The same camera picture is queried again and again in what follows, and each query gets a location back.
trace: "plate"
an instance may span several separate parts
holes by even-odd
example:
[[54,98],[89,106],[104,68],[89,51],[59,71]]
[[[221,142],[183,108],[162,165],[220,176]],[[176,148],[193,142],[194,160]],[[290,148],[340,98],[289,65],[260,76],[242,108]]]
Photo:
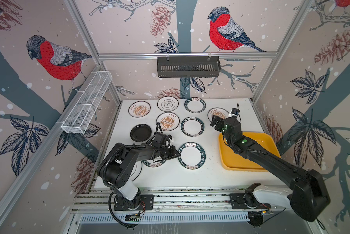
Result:
[[216,115],[222,119],[225,119],[228,117],[229,112],[226,111],[225,109],[219,108],[219,107],[216,107],[216,108],[209,110],[209,112],[207,113],[207,118],[210,120],[210,122],[211,122],[211,120],[213,120],[213,115]]
[[163,131],[171,131],[178,127],[180,123],[179,117],[172,113],[166,112],[158,116],[155,123],[159,122]]
[[133,166],[133,169],[129,178],[132,181],[134,181],[137,177],[139,177],[141,170],[142,170],[142,162],[141,161],[136,162],[135,165]]
[[204,100],[198,98],[198,97],[191,97],[188,98],[184,102],[184,107],[187,109],[187,111],[192,113],[200,113],[205,110],[206,103]]
[[173,111],[179,106],[179,101],[174,97],[163,97],[157,102],[159,110]]
[[130,137],[135,142],[144,142],[150,138],[151,128],[147,124],[138,124],[133,127]]
[[188,169],[200,168],[206,160],[205,150],[197,143],[188,142],[179,148],[180,156],[177,157],[180,164]]
[[158,167],[158,166],[161,166],[162,164],[164,164],[166,162],[166,160],[155,162],[155,161],[158,161],[158,160],[161,160],[161,158],[157,157],[154,160],[143,160],[142,163],[144,163],[144,165],[146,165],[148,167]]
[[205,125],[197,117],[187,117],[180,124],[181,131],[190,137],[197,137],[205,130]]
[[150,104],[145,101],[137,101],[133,103],[128,109],[128,113],[135,118],[143,117],[147,115],[149,111]]

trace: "white table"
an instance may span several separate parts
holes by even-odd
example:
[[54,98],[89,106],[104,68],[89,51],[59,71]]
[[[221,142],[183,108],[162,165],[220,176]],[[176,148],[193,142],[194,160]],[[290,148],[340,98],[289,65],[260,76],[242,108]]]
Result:
[[[171,134],[175,142],[173,145],[178,149],[183,143],[195,142],[200,144],[206,152],[206,161],[203,166],[196,170],[190,170],[183,167],[177,158],[165,162],[159,167],[148,167],[143,165],[139,177],[133,182],[141,189],[212,189],[212,188],[231,188],[243,187],[253,183],[263,185],[284,185],[276,176],[270,172],[248,172],[248,171],[230,171],[222,167],[219,156],[218,136],[220,132],[215,131],[210,126],[207,113],[210,109],[221,107],[227,111],[235,108],[237,103],[240,105],[240,116],[242,120],[242,130],[251,132],[263,132],[253,107],[247,98],[235,99],[204,99],[206,109],[201,113],[191,113],[184,107],[185,100],[179,100],[179,106],[172,111],[180,118],[180,122],[189,116],[195,116],[201,119],[205,124],[204,132],[198,137],[188,137],[182,133],[180,125],[172,131],[164,131]],[[157,107],[158,100],[143,100],[150,104],[150,112],[140,118],[129,115],[128,108],[134,102],[139,100],[124,100],[118,119],[116,121],[112,136],[107,146],[106,155],[118,142],[123,144],[132,144],[134,141],[130,138],[131,129],[137,124],[148,124],[152,131],[155,131],[155,120],[163,111]],[[94,189],[106,189],[102,178],[98,177]]]

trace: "plate with orange sunburst pattern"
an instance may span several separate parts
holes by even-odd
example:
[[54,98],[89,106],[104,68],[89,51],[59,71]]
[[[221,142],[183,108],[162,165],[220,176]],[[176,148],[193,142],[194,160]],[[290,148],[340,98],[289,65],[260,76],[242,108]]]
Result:
[[228,111],[226,111],[223,108],[218,108],[218,107],[213,108],[213,109],[209,110],[209,112],[207,113],[207,118],[210,120],[210,122],[213,119],[213,115],[216,115],[222,119],[225,119],[228,117],[229,113],[228,113]]
[[149,111],[150,111],[150,104],[145,101],[137,101],[133,103],[128,109],[128,113],[131,116],[136,118],[147,115]]
[[159,115],[155,122],[159,122],[163,131],[171,131],[178,127],[180,119],[176,114],[172,112],[166,112]]

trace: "black plastic storage basket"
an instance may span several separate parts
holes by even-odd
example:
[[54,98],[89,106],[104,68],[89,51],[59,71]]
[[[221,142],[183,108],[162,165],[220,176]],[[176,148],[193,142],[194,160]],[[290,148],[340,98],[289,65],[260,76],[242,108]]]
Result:
[[158,77],[217,77],[221,70],[219,56],[158,57]]

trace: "orange sunburst design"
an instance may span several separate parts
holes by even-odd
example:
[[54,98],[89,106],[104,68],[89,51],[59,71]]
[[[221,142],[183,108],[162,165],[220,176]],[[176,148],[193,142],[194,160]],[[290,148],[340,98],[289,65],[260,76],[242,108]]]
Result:
[[138,116],[146,115],[147,111],[148,109],[144,105],[138,105],[133,109],[133,113]]
[[219,116],[220,118],[222,119],[225,119],[225,114],[223,112],[220,112],[220,111],[215,111],[213,113],[213,115],[216,115],[216,116]]
[[172,117],[164,117],[163,119],[161,119],[161,126],[164,129],[169,129],[171,127],[173,127],[173,125],[175,125],[175,119]]

